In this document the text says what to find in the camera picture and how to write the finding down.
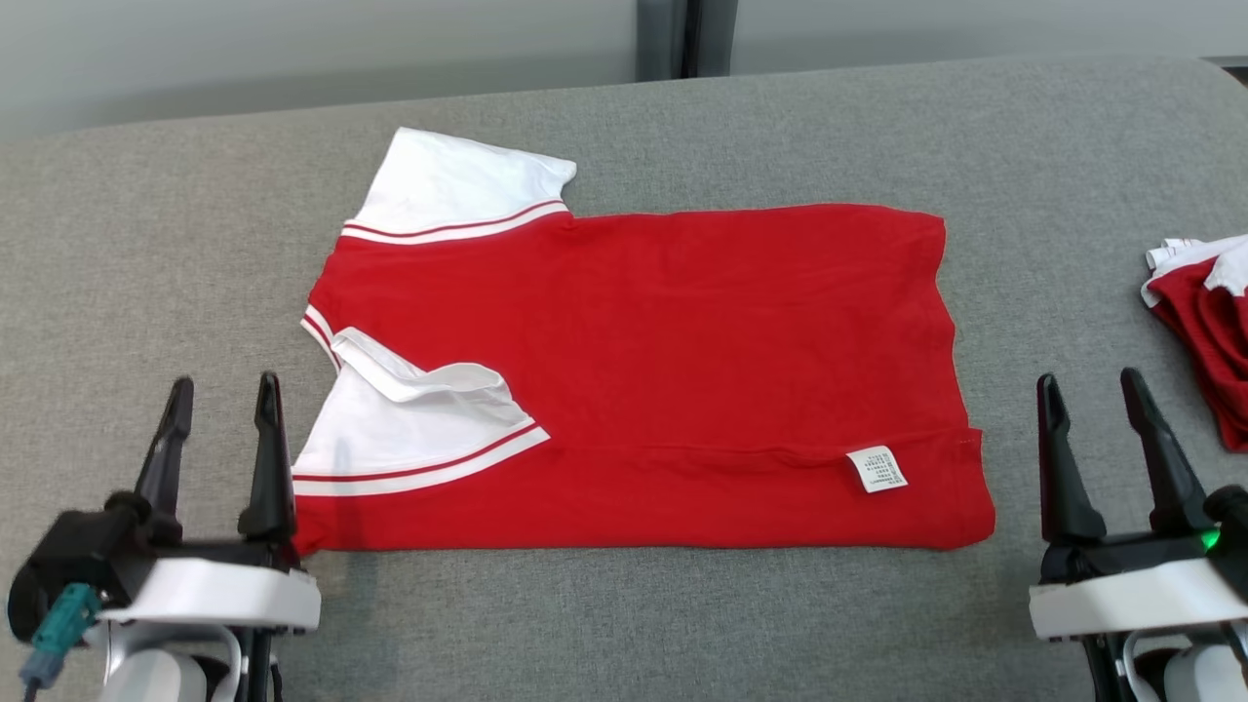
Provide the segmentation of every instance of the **care label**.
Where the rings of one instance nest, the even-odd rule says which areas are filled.
[[[849,457],[850,461],[854,461],[854,467],[859,470],[859,477],[862,478],[862,487],[867,492],[880,492],[881,490],[909,485],[901,475],[901,468],[897,467],[897,460],[892,456],[892,451],[889,451],[887,446],[872,446],[861,451],[854,451],[849,453]]]

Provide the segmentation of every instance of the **teal cable connector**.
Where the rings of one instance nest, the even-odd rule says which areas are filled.
[[[44,617],[31,645],[35,647],[17,673],[27,690],[47,690],[65,666],[65,656],[95,623],[100,598],[90,586],[74,582],[65,586],[51,611]]]

